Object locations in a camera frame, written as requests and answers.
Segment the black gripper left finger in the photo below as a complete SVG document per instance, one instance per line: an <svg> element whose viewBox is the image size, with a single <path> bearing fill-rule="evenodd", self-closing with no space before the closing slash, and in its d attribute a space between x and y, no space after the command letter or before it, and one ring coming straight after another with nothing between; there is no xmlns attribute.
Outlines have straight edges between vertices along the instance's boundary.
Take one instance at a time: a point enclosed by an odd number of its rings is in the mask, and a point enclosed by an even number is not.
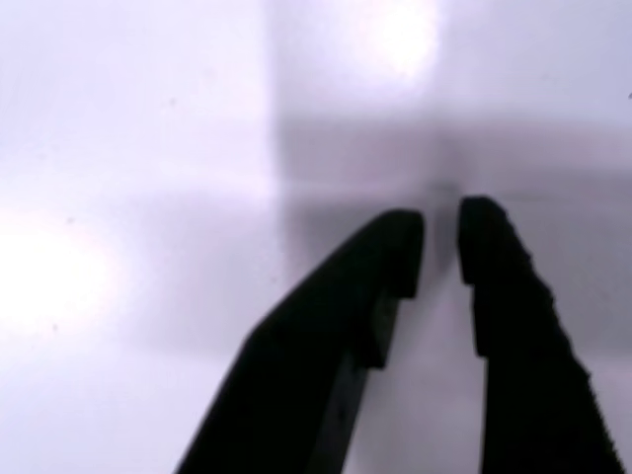
<svg viewBox="0 0 632 474"><path fill-rule="evenodd" d="M425 221L364 225L249 335L183 456L182 473L339 473L368 374L415 296Z"/></svg>

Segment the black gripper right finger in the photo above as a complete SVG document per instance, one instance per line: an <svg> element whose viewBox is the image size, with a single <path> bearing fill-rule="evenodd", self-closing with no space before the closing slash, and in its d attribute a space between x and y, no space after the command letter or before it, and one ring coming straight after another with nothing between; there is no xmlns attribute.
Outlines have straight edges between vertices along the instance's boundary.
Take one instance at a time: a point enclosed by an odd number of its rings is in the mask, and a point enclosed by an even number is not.
<svg viewBox="0 0 632 474"><path fill-rule="evenodd" d="M490 197L464 198L457 244L486 363L481 472L624 472L553 292L505 210Z"/></svg>

